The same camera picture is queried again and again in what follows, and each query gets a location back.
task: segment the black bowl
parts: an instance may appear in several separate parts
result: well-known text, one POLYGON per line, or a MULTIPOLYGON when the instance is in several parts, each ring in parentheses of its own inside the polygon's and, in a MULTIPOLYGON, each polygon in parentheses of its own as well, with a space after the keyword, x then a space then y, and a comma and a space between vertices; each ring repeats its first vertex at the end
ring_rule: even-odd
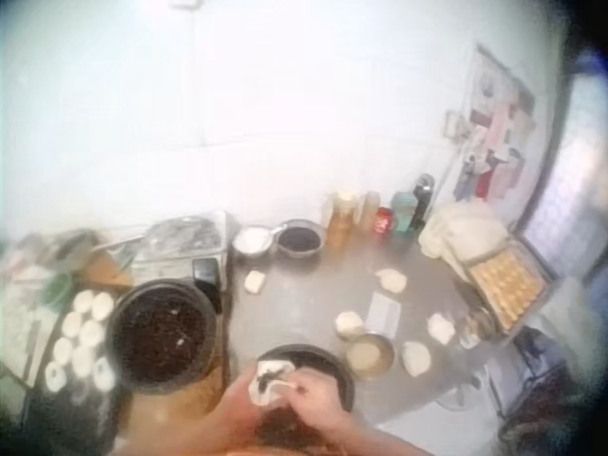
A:
POLYGON ((345 411, 352 411, 354 405, 354 382, 349 371, 338 358, 314 345, 282 345, 266 351, 259 360, 281 359, 294 363, 296 369, 307 367, 335 377, 338 382, 340 402, 345 411))
POLYGON ((153 280, 119 302, 107 327, 110 365, 121 383, 166 394, 206 373, 216 340, 211 301, 182 280, 153 280))

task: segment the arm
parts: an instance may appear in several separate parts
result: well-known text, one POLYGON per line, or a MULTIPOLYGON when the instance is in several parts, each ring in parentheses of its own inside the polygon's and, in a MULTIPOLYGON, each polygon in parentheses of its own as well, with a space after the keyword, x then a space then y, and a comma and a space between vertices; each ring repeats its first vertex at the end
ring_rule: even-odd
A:
POLYGON ((146 441, 129 442, 119 456, 178 456, 213 453, 245 446, 255 439, 263 409, 254 406, 247 390, 256 367, 246 370, 224 393, 218 406, 190 426, 173 429, 146 441))
POLYGON ((301 369, 289 376, 297 389, 277 387, 300 419, 353 456, 429 456, 414 445, 355 422, 342 409, 335 378, 301 369))

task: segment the metal tray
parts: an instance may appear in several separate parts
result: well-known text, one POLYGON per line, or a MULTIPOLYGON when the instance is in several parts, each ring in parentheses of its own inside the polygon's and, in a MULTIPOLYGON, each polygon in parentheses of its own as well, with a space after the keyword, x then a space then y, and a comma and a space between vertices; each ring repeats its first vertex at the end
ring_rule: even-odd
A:
MULTIPOLYGON (((115 299, 116 309, 126 289, 84 286, 81 290, 110 293, 115 299)), ((77 379, 70 365, 66 367, 67 384, 58 392, 50 392, 45 381, 45 367, 53 358, 53 347, 62 336, 61 327, 66 315, 72 311, 72 305, 72 302, 66 304, 48 340, 29 403, 28 417, 35 423, 33 426, 56 445, 81 454, 103 455, 114 444, 120 404, 125 395, 120 383, 117 381, 109 392, 101 392, 93 385, 91 376, 85 380, 77 379)), ((103 355, 105 343, 95 349, 96 358, 103 355)))
POLYGON ((470 282, 475 286, 477 291, 482 297, 482 301, 486 308, 490 311, 492 317, 496 322, 497 328, 503 334, 512 334, 516 333, 524 324, 524 321, 529 317, 529 315, 536 312, 542 305, 548 300, 548 297, 552 292, 552 280, 550 274, 548 274, 540 263, 533 257, 533 255, 525 248, 523 244, 518 242, 514 238, 508 239, 504 244, 502 244, 497 249, 484 254, 482 256, 477 256, 469 261, 463 262, 463 267, 465 269, 466 276, 470 280, 470 282), (518 319, 511 325, 510 328, 504 326, 502 320, 499 318, 498 313, 501 313, 503 310, 495 307, 493 301, 486 294, 483 286, 478 282, 478 280, 471 273, 471 269, 479 264, 485 263, 491 258, 496 257, 505 251, 511 251, 523 264, 523 267, 537 279, 541 280, 543 283, 541 292, 537 295, 534 301, 527 306, 527 308, 523 311, 521 315, 519 315, 518 319))

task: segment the poster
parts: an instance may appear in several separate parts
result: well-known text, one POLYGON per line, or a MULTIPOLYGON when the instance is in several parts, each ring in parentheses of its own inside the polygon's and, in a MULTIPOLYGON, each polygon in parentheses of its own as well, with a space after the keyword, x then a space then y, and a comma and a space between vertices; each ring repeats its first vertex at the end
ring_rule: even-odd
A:
POLYGON ((473 59, 471 124, 463 144, 456 200, 481 198, 490 204, 517 188, 525 146, 535 128, 532 93, 482 47, 473 59))

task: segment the stainless steel countertop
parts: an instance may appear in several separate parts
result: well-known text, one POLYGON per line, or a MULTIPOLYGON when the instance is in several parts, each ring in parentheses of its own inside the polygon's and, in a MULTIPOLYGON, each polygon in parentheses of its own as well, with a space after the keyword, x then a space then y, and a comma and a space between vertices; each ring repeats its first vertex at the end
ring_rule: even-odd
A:
POLYGON ((392 369, 380 379, 356 381, 355 411, 372 424, 434 401, 469 379, 494 352, 495 346, 486 342, 467 351, 458 344, 458 334, 447 347, 428 335, 427 318, 432 314, 449 314, 458 321, 468 313, 466 303, 471 301, 443 261, 422 255, 414 235, 382 239, 353 234, 342 252, 326 247, 321 257, 308 262, 279 253, 257 261, 236 261, 233 279, 229 336, 237 369, 269 349, 290 343, 316 345, 343 358, 347 344, 333 328, 338 314, 356 311, 365 319, 374 292, 402 304, 392 369), (408 277, 401 294, 390 294, 380 286, 374 273, 384 268, 408 277), (258 295, 243 288, 244 277, 252 269, 267 274, 258 295), (432 356, 430 371, 416 378, 408 375, 401 361, 401 347, 407 340, 422 342, 432 356))

